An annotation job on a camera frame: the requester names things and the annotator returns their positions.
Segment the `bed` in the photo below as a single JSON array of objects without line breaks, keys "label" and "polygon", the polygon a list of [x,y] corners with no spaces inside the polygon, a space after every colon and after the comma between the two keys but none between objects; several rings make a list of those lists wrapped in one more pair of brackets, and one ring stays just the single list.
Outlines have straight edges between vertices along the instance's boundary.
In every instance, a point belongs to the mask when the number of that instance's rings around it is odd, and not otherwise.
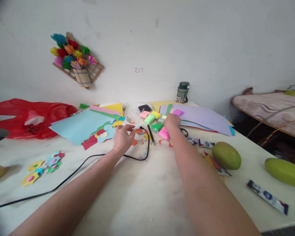
[{"label": "bed", "polygon": [[[283,92],[240,95],[234,97],[232,103],[237,109],[275,129],[295,120],[295,96],[285,95]],[[289,109],[268,118],[285,108]],[[280,131],[295,137],[295,122],[283,127]]]}]

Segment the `mango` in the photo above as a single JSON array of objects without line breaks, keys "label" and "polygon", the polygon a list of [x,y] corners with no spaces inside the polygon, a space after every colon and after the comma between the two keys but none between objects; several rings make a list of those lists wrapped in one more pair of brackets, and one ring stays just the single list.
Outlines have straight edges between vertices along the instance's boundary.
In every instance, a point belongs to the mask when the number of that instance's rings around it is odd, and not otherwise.
[{"label": "mango", "polygon": [[218,142],[212,148],[214,160],[224,169],[237,170],[240,168],[242,159],[238,151],[230,144]]},{"label": "mango", "polygon": [[274,178],[295,187],[295,164],[278,158],[268,158],[265,160],[265,167]]}]

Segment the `water bottle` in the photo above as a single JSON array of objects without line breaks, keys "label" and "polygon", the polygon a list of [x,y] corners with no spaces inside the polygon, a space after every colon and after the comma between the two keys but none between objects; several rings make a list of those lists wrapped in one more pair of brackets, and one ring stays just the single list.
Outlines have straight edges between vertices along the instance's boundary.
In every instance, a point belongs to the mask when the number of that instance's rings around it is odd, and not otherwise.
[{"label": "water bottle", "polygon": [[177,89],[177,97],[176,102],[185,103],[188,102],[187,94],[190,87],[189,82],[180,82],[179,87]]}]

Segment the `person's right hand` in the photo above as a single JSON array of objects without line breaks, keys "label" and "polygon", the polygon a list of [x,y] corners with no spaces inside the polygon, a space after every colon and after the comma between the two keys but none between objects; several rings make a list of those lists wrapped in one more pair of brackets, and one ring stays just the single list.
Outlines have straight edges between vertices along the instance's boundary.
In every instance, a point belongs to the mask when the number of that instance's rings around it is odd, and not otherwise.
[{"label": "person's right hand", "polygon": [[116,133],[112,140],[114,141],[114,147],[113,150],[117,151],[120,154],[125,154],[126,151],[130,148],[134,136],[135,136],[135,130],[133,129],[135,126],[133,125],[125,125],[125,126],[117,126],[116,127]]},{"label": "person's right hand", "polygon": [[181,122],[181,119],[179,116],[176,116],[175,114],[167,114],[166,120],[164,120],[164,126],[167,130],[172,129],[172,128],[177,128],[179,127]]}]

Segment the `pencil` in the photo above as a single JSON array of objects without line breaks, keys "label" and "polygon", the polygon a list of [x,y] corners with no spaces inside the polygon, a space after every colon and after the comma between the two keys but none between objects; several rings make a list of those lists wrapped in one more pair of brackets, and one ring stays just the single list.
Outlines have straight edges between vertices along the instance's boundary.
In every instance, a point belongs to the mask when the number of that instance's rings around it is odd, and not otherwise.
[{"label": "pencil", "polygon": [[153,134],[152,134],[151,128],[150,128],[149,125],[147,125],[147,128],[148,128],[148,131],[149,131],[150,134],[151,134],[151,139],[152,139],[152,142],[153,142],[153,144],[154,144],[154,146],[155,146],[155,142],[154,142],[154,138],[153,138]]}]

